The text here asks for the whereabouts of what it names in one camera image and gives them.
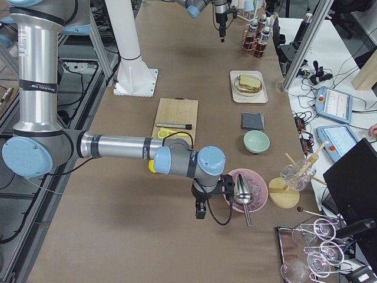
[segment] bottle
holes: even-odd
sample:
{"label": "bottle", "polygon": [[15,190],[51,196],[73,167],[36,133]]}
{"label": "bottle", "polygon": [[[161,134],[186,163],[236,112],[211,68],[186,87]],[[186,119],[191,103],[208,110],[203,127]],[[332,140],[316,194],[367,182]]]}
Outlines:
{"label": "bottle", "polygon": [[270,28],[265,27],[260,34],[260,38],[255,46],[254,56],[255,57],[262,57],[263,53],[267,47],[267,42],[270,37]]}
{"label": "bottle", "polygon": [[263,14],[263,15],[259,18],[257,32],[258,32],[258,31],[262,31],[263,28],[266,26],[266,24],[267,24],[267,16],[266,16],[266,14]]}
{"label": "bottle", "polygon": [[258,20],[252,19],[251,23],[247,26],[247,31],[244,32],[243,44],[242,49],[245,51],[251,51],[254,49],[255,46],[255,33],[258,27]]}

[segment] wooden cutting board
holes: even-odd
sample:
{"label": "wooden cutting board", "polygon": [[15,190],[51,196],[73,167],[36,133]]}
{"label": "wooden cutting board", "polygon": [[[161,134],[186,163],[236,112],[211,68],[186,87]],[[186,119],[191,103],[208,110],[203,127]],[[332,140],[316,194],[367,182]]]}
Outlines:
{"label": "wooden cutting board", "polygon": [[[156,127],[156,123],[192,124],[193,128],[191,130],[182,129],[182,131],[190,133],[195,143],[198,104],[199,102],[197,100],[161,98],[158,104],[156,120],[153,125],[152,137],[158,138],[157,133],[160,128]],[[175,135],[169,139],[175,139],[177,137],[184,139],[191,145],[191,140],[188,136]]]}

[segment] green bowl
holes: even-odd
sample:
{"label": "green bowl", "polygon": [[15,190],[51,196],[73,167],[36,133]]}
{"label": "green bowl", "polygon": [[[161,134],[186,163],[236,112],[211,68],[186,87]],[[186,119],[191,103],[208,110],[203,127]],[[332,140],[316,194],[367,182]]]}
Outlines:
{"label": "green bowl", "polygon": [[248,151],[262,153],[270,146],[270,139],[262,131],[248,131],[243,137],[243,143]]}

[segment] white label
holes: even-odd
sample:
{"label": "white label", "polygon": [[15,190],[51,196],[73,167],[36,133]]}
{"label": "white label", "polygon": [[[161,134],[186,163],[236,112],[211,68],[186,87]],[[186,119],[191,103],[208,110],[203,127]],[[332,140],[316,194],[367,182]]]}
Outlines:
{"label": "white label", "polygon": [[18,30],[18,56],[28,55],[28,32],[25,29]]}
{"label": "white label", "polygon": [[360,277],[358,277],[358,280],[360,282],[364,282],[365,280],[369,279],[369,276],[367,274],[363,274]]}

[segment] white plate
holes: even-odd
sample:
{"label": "white plate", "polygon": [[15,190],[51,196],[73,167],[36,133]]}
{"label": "white plate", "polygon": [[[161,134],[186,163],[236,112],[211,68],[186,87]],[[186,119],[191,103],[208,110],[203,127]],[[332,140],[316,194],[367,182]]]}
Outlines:
{"label": "white plate", "polygon": [[[234,86],[235,82],[238,81],[237,77],[240,75],[252,75],[258,78],[262,82],[262,89],[253,96],[245,96],[245,94],[242,95]],[[231,71],[230,84],[232,85],[233,100],[237,103],[266,103],[269,100],[262,74],[259,71]]]}

